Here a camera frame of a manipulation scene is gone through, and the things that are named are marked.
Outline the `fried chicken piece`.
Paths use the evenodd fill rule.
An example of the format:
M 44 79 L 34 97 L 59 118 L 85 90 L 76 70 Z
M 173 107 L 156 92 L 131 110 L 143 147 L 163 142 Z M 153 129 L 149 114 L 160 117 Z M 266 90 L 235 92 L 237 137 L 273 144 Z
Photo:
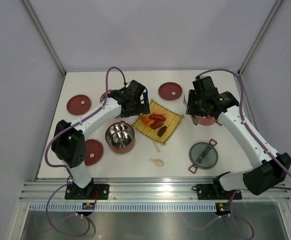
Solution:
M 149 116 L 148 115 L 139 115 L 138 116 L 138 118 L 144 123 L 144 124 L 146 124 L 146 123 L 148 123 L 151 119 L 149 118 Z

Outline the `salmon slice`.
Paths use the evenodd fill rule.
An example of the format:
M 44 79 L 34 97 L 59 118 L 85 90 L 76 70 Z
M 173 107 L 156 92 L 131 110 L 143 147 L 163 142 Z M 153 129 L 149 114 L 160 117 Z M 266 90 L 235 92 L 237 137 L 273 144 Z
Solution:
M 158 110 L 154 110 L 153 113 L 157 114 L 157 115 L 166 115 L 168 113 L 168 111 L 162 110 L 162 109 L 158 109 Z

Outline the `red sausage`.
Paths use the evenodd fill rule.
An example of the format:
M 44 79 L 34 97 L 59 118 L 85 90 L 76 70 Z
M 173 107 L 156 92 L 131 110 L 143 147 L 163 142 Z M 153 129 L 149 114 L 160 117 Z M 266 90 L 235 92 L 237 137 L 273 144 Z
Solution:
M 166 117 L 160 114 L 150 114 L 149 119 L 151 120 L 158 120 L 164 122 L 166 120 Z

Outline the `brown meat slice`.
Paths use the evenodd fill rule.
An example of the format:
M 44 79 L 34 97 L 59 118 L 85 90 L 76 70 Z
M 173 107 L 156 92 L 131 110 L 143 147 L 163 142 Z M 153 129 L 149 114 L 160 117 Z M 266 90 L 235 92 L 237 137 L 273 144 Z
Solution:
M 164 124 L 163 121 L 157 120 L 153 124 L 151 124 L 150 127 L 151 127 L 151 129 L 156 130 L 156 129 L 160 128 L 163 124 Z

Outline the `dark chocolate pastry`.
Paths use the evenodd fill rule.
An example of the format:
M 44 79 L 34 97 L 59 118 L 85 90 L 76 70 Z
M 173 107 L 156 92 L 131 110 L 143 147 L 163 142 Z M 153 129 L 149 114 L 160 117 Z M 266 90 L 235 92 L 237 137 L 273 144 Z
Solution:
M 161 127 L 160 130 L 157 132 L 157 136 L 162 137 L 165 134 L 165 132 L 167 131 L 167 128 L 168 128 L 167 126 Z

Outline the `metal tongs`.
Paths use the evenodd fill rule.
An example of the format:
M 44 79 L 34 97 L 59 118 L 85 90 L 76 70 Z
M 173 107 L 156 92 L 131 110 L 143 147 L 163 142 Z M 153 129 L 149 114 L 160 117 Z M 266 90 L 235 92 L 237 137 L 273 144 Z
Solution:
M 185 97 L 185 95 L 183 96 L 183 105 L 187 108 L 188 107 L 188 103 L 187 103 L 187 100 L 186 100 L 186 97 Z M 192 123 L 195 125 L 195 126 L 197 126 L 198 124 L 199 124 L 199 119 L 196 117 L 196 116 L 194 116 L 194 115 L 189 115 L 190 116 L 190 118 L 191 118 L 191 120 L 192 120 Z

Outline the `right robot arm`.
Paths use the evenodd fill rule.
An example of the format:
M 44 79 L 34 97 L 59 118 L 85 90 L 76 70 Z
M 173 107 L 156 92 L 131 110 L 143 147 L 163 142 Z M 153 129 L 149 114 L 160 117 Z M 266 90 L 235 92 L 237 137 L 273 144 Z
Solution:
M 230 192 L 248 190 L 258 196 L 283 182 L 291 165 L 288 153 L 279 153 L 245 119 L 239 101 L 229 91 L 220 93 L 210 76 L 196 76 L 188 92 L 186 114 L 213 117 L 245 152 L 251 169 L 225 172 L 213 179 L 212 192 L 224 198 Z

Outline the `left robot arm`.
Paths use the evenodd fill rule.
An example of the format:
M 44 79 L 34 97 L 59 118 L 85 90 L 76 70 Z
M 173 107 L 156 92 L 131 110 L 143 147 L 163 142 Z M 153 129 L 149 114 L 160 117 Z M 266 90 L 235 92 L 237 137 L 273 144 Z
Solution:
M 61 120 L 55 127 L 51 150 L 64 164 L 73 182 L 67 190 L 74 199 L 89 199 L 94 196 L 94 180 L 85 164 L 86 139 L 107 121 L 115 117 L 128 118 L 150 113 L 148 90 L 132 80 L 127 86 L 105 92 L 101 104 L 78 119 Z

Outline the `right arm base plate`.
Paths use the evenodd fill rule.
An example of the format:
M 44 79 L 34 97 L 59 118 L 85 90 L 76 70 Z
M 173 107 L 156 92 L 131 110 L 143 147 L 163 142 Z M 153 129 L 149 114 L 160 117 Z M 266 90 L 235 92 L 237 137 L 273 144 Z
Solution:
M 196 192 L 198 200 L 230 200 L 232 192 L 217 193 L 212 184 L 197 184 L 191 187 Z

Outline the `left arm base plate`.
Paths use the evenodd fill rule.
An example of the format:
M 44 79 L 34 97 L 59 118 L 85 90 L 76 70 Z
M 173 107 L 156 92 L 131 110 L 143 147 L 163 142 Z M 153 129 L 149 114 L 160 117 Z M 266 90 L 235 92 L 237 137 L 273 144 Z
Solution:
M 108 200 L 109 198 L 109 184 L 88 185 L 85 188 L 80 188 L 72 183 L 66 187 L 66 200 Z

